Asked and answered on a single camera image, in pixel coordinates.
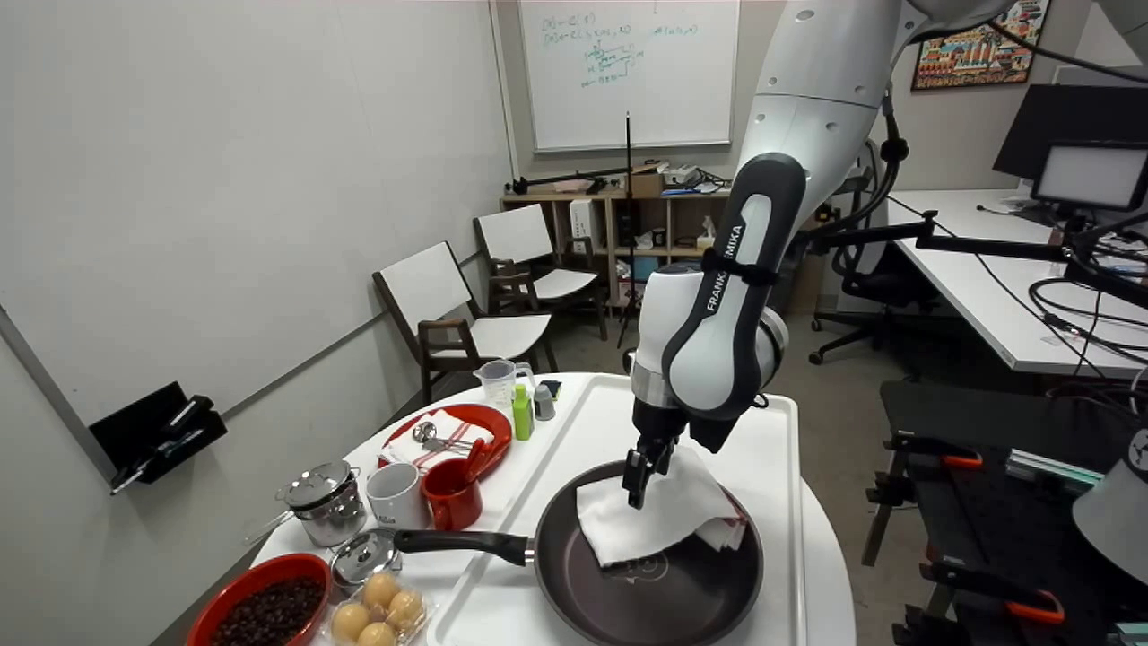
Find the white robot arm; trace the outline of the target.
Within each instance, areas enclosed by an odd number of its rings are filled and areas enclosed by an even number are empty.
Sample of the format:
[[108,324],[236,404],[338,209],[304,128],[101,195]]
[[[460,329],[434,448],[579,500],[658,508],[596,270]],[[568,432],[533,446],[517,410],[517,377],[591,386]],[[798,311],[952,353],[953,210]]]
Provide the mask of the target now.
[[624,491],[647,503],[688,432],[718,452],[775,377],[785,324],[768,307],[783,259],[838,190],[909,42],[993,24],[1030,0],[785,0],[768,38],[718,240],[695,270],[659,270],[640,307]]

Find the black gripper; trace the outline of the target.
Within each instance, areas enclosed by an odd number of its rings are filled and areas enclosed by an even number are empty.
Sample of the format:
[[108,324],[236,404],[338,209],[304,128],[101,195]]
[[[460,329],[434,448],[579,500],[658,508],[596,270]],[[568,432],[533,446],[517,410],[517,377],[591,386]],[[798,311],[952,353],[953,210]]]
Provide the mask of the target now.
[[630,462],[624,462],[622,488],[624,488],[624,503],[630,508],[642,508],[647,471],[667,477],[670,452],[673,452],[673,446],[677,446],[677,438],[684,432],[684,414],[683,410],[658,410],[658,404],[640,400],[630,410],[630,424],[640,432],[640,446],[634,446]]

